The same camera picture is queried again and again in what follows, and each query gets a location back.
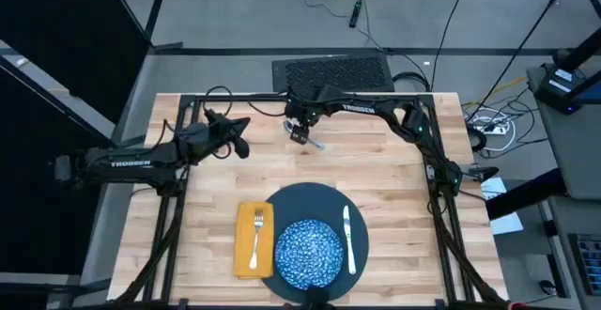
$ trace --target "knife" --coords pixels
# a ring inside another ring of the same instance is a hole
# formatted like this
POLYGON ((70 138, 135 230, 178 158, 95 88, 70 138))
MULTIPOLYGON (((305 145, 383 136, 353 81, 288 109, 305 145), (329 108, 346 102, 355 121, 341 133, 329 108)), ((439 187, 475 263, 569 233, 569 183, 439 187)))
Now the knife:
POLYGON ((350 274, 357 273, 355 268, 355 255, 353 254, 353 243, 350 240, 350 217, 348 216, 348 206, 342 211, 342 218, 345 225, 345 235, 347 235, 347 247, 348 247, 348 272, 350 274))

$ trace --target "yellow napkin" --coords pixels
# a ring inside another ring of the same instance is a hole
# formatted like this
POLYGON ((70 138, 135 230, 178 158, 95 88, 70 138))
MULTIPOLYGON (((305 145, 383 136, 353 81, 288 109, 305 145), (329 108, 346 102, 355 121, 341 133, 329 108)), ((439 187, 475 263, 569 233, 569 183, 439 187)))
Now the yellow napkin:
POLYGON ((273 205, 267 202, 242 202, 238 206, 236 243, 234 245, 234 276, 240 279, 267 278, 273 275, 273 205), (259 229, 256 249, 257 265, 249 268, 254 246, 254 214, 263 211, 263 226, 259 229))

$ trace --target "power strip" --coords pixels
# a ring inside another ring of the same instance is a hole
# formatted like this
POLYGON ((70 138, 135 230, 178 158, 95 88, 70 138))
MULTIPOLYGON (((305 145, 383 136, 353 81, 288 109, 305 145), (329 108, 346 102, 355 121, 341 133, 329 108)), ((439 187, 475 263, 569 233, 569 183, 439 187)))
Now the power strip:
POLYGON ((495 126, 492 131, 485 131, 485 126, 473 126, 476 130, 482 132, 484 135, 505 135, 508 132, 508 128, 495 126))

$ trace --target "black floor mat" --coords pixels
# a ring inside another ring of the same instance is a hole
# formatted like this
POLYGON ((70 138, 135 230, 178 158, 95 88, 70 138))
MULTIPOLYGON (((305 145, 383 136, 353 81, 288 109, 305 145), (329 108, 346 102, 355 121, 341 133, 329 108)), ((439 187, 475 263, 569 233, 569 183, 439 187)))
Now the black floor mat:
POLYGON ((311 97, 324 85, 345 91, 394 92, 388 61, 383 54, 281 60, 271 63, 273 91, 294 91, 311 97))

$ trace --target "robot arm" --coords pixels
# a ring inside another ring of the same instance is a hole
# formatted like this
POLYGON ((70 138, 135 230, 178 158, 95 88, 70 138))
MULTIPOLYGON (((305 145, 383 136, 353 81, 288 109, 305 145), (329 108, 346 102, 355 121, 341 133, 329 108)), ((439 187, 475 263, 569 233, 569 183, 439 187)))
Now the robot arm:
POLYGON ((194 123, 176 133, 172 141, 153 148, 91 148, 60 156, 54 164, 54 179, 67 186, 84 182, 146 183, 161 196, 173 196, 181 189, 184 166, 197 165, 230 142, 242 159, 249 155, 248 144, 241 135, 250 118, 231 120, 212 110, 205 115, 208 124, 194 123))
POLYGON ((290 138, 304 145, 309 137, 309 127, 315 126, 321 116, 331 116, 339 111, 382 117, 392 132, 406 142, 415 144, 423 153, 429 180, 432 177, 438 191, 457 195, 462 179, 461 169, 444 157, 442 149, 432 138, 428 116, 412 101, 390 96, 347 94, 329 85, 325 85, 314 100, 301 98, 290 90, 286 95, 285 116, 298 122, 292 127, 290 138), (396 108, 405 111, 402 121, 394 113, 396 108))

